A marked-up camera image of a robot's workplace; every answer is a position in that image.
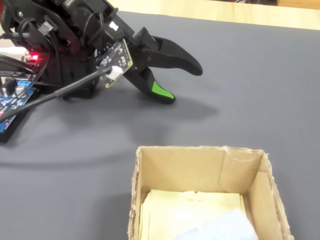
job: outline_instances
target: gray mat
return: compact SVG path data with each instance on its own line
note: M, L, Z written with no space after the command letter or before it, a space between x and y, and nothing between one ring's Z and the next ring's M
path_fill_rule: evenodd
M177 101L125 79L37 107L0 146L1 240L124 240L140 145L264 149L296 239L318 239L320 32L121 13L179 43L201 77L154 69Z

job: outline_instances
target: blue circuit board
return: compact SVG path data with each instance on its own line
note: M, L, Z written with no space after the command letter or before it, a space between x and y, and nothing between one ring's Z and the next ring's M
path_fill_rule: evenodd
M18 81L17 84L24 85L26 88L28 88L30 82L26 80L20 80ZM0 117L8 109L16 109L25 105L33 93L34 93L34 89L30 88L26 92L26 97L24 98L17 97L15 93L12 94L12 96L7 96L7 97L0 95ZM14 119L15 119L15 116L9 118L4 122L0 122L0 133L4 133Z

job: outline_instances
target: white cable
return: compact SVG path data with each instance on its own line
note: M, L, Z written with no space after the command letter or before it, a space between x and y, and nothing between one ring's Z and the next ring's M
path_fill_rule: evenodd
M12 56L25 56L27 50L21 46L0 47L0 54Z

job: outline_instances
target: black wire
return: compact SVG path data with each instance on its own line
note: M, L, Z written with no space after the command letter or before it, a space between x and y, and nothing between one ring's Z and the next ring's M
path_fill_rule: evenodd
M50 100L53 100L55 98L59 98L59 97L62 97L62 96L65 96L75 90L77 90L78 88L82 87L83 85L93 81L95 78L103 75L103 74L106 74L107 72L109 72L110 70L112 69L111 66L109 67L103 67L103 68L99 68L98 70L94 71L93 73L91 73L90 75L87 75L85 76L84 78L72 83L72 84L69 84L68 86L65 86L65 87L62 87L58 90L56 90L55 92L47 95L47 96L44 96L42 98L39 98L37 100L34 100L30 103L27 103L19 108L16 108L16 109L12 109L10 111L7 111L5 112L1 117L0 117L0 123L4 122L5 120L23 112L23 111L26 111L26 110L29 110L31 108L34 108L40 104L43 104L43 103L46 103Z
M60 78L61 85L64 87L65 86L65 80L63 77L62 73L62 66L61 66L61 55L60 55L60 50L59 50L59 45L58 45L58 39L57 36L54 32L50 32L50 37L52 38L52 45L55 50L55 55L56 55L56 64L57 64L57 70Z
M89 25L89 22L91 20L91 18L98 14L97 12L93 12L90 14L90 16L88 17L87 21L85 22L85 25L84 25L84 30L83 30L83 35L82 35L82 46L85 46L86 45L86 32L87 32L87 27Z
M30 72L32 72L32 69L29 67L28 64L26 64L22 61L19 61L13 57L10 57L10 56L5 56L5 55L0 54L0 63L6 64L9 66L13 66L13 67L17 68L18 71L22 71L24 73L29 74Z
M99 13L99 18L100 18L101 42L102 42L101 53L104 54L104 52L105 52L105 25L104 25L104 14L102 12Z
M88 41L88 45L90 46L92 43L94 43L96 40L97 40L97 38L99 37L99 36L101 36L101 34L102 34L102 37L104 38L105 37L105 31L104 31L104 28L105 28L105 26L104 26L104 23L103 23L103 19L104 19L104 16L103 16L103 13L101 13L102 14L102 16L100 17L100 27L101 27L101 30L100 31L97 31L90 39L89 39L89 41Z
M30 49L31 47L27 44L27 42L24 40L23 38L23 33L25 28L32 22L35 21L34 18L26 18L24 20L21 21L19 28L18 28L18 33L20 35L20 43L23 47L25 47L26 49Z

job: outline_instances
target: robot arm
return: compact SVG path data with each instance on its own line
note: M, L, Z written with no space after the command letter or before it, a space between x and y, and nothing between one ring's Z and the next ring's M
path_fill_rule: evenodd
M104 0L3 0L5 11L1 25L6 33L25 19L34 19L44 31L54 31L63 56L105 53L109 46L125 39L133 65L124 76L141 92L162 103L173 103L175 97L161 88L149 67L180 68L199 76L203 70L198 61L176 43L154 37L143 28L136 35L117 15L117 8ZM30 32L27 48L43 48L43 37Z

